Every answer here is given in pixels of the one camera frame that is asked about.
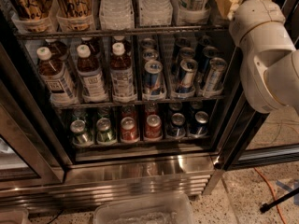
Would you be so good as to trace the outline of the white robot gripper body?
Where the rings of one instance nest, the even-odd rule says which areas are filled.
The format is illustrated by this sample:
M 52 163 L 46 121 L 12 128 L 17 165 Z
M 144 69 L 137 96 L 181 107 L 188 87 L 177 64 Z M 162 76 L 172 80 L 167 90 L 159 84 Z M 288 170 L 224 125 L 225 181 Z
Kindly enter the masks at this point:
M 286 34 L 285 17 L 278 4 L 270 0 L 247 0 L 235 12 L 229 33 L 239 47 L 241 40 L 254 29 L 263 28 L 270 35 Z

